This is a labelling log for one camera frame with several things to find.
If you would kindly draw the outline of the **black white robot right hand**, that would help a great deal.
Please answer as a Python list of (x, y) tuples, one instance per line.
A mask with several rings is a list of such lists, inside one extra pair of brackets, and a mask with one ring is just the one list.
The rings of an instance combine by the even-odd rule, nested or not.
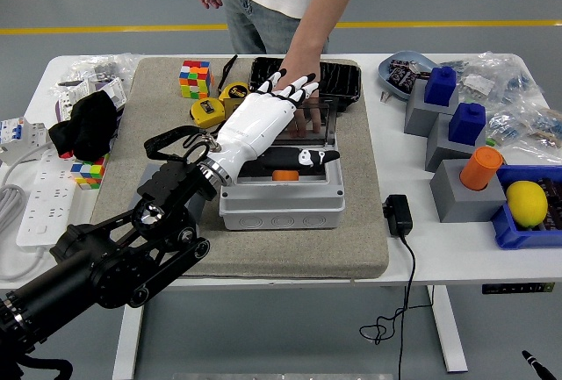
[(535, 370), (541, 380), (556, 380), (557, 378), (529, 351), (523, 350), (522, 356), (529, 366)]

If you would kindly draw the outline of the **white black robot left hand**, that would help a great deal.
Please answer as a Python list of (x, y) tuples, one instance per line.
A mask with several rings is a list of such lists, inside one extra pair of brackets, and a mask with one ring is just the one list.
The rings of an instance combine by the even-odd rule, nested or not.
[(318, 88), (315, 74), (304, 75), (283, 90), (277, 90), (285, 71), (274, 73), (255, 92), (250, 93), (220, 128), (220, 151), (208, 155), (209, 167), (233, 182), (248, 161), (259, 160), (265, 168), (297, 170), (320, 168), (340, 158), (335, 150), (276, 147), (275, 138), (293, 120), (298, 107)]

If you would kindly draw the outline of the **person's left hand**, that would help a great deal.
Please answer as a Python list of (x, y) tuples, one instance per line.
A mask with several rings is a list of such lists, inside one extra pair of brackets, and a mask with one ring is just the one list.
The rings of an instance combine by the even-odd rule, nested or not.
[[(316, 82), (319, 81), (321, 75), (320, 57), (321, 54), (317, 52), (300, 53), (297, 51), (290, 51), (285, 56), (281, 66), (281, 68), (286, 70), (286, 73), (277, 83), (275, 90), (283, 90), (300, 77), (312, 73), (315, 74), (314, 80)], [(315, 91), (305, 103), (308, 104), (312, 130), (314, 133), (319, 133), (321, 129), (321, 110), (318, 106), (318, 92)], [(287, 129), (293, 138), (304, 138), (307, 133), (307, 125), (305, 112), (301, 109), (297, 109), (294, 113), (293, 121), (288, 125)]]

